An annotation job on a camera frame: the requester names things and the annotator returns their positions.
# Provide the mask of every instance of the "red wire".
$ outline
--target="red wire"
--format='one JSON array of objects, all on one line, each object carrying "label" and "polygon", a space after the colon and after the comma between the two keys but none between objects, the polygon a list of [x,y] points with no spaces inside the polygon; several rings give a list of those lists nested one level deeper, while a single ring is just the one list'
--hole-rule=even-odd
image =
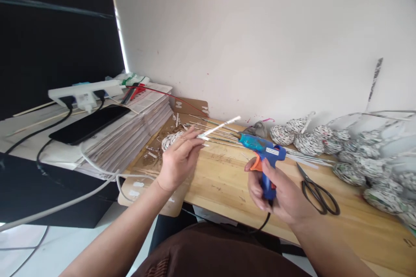
[{"label": "red wire", "polygon": [[137,89],[139,89],[139,88],[143,88],[143,89],[146,89],[146,90],[155,91],[155,92],[157,92],[157,93],[161,93],[161,94],[168,95],[168,96],[170,96],[170,97],[173,97],[174,99],[177,99],[177,100],[180,100],[180,101],[184,102],[185,104],[188,104],[190,107],[195,108],[197,111],[199,111],[199,112],[203,113],[206,117],[208,117],[208,115],[207,115],[206,113],[204,113],[202,110],[199,110],[198,108],[196,108],[195,106],[193,106],[193,105],[189,104],[188,102],[184,101],[183,99],[180,99],[180,98],[178,98],[178,97],[175,97],[175,96],[173,96],[173,95],[171,95],[171,94],[167,94],[167,93],[165,93],[165,92],[158,91],[158,90],[155,90],[155,89],[150,89],[150,88],[147,88],[147,87],[134,87],[134,88],[137,88]]}]

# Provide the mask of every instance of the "hand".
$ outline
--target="hand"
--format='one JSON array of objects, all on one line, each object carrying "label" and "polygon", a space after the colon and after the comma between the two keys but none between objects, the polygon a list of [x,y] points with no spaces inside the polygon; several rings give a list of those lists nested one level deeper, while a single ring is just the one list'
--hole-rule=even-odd
[{"label": "hand", "polygon": [[276,214],[289,226],[304,223],[319,216],[299,187],[282,170],[272,168],[268,160],[264,159],[262,162],[263,172],[276,185],[276,199],[273,202],[273,207],[270,207],[267,200],[263,198],[263,190],[260,185],[262,173],[250,171],[255,161],[255,158],[251,159],[244,167],[244,171],[248,172],[248,190],[256,206]]},{"label": "hand", "polygon": [[202,132],[192,126],[163,153],[162,169],[156,178],[162,189],[173,192],[194,173],[199,151],[204,148],[204,140],[196,138]]}]

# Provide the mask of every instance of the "stack of paper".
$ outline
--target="stack of paper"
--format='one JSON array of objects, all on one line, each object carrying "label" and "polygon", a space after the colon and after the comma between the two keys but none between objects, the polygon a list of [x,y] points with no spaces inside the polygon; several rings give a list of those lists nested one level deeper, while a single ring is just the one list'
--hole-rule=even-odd
[{"label": "stack of paper", "polygon": [[[149,87],[165,93],[172,89],[160,84],[153,84]],[[111,125],[111,132],[86,151],[88,158],[108,172],[120,170],[122,173],[152,135],[172,115],[167,96],[149,90],[128,103],[127,106],[134,112],[130,112],[120,122]],[[103,179],[109,178],[108,174],[97,171],[87,161],[83,161],[76,170]]]},{"label": "stack of paper", "polygon": [[[161,84],[149,84],[147,87],[170,93],[172,87]],[[117,102],[123,96],[114,98]],[[104,106],[115,104],[111,99],[105,101]],[[104,171],[122,173],[129,163],[139,154],[140,150],[146,145],[150,137],[155,134],[172,115],[169,106],[168,96],[146,90],[127,103],[132,110],[113,124],[101,130],[91,139],[82,143],[83,152]],[[0,122],[0,151],[5,152],[15,142],[28,134],[43,129],[61,118],[68,112],[66,108],[53,105],[41,110],[34,111],[19,117],[6,119]],[[19,147],[11,155],[36,160],[36,155],[42,146],[49,140],[49,134],[55,132],[68,124],[71,124],[87,114],[78,109],[74,109],[73,114],[62,124],[39,133]],[[58,116],[55,119],[34,125],[45,119]],[[48,145],[41,154],[42,163],[55,165],[58,167],[76,170],[101,179],[108,178],[108,174],[103,174],[94,169],[81,155],[79,146],[69,146],[60,142],[53,142]]]}]

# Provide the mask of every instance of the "black phone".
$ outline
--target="black phone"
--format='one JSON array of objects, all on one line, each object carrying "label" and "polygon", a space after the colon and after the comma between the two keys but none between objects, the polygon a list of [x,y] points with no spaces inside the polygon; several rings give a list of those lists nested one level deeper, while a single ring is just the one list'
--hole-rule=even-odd
[{"label": "black phone", "polygon": [[51,133],[49,138],[68,145],[78,145],[129,112],[127,107],[109,105]]}]

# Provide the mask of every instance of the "hot glue gun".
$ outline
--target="hot glue gun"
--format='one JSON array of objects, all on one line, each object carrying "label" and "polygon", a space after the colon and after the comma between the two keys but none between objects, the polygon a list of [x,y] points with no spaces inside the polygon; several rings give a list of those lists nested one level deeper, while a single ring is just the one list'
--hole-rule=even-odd
[{"label": "hot glue gun", "polygon": [[[257,154],[256,162],[250,170],[263,172],[261,162],[264,158],[270,162],[273,168],[276,168],[276,161],[283,161],[286,158],[286,149],[280,145],[274,145],[272,142],[263,138],[244,133],[233,133],[243,144],[245,148],[254,151]],[[276,186],[263,173],[261,188],[263,189],[263,196],[266,200],[272,201],[276,197]]]}]

